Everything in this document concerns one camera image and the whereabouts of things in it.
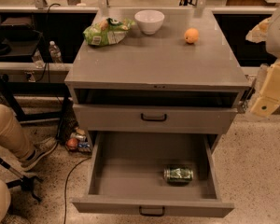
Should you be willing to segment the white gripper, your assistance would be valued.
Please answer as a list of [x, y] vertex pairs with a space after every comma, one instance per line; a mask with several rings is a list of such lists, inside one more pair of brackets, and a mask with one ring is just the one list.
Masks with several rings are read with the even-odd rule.
[[253, 43], [267, 39], [267, 52], [278, 58], [270, 66], [260, 66], [256, 77], [256, 91], [249, 103], [252, 114], [267, 118], [280, 106], [280, 6], [270, 19], [264, 19], [250, 30], [245, 39]]

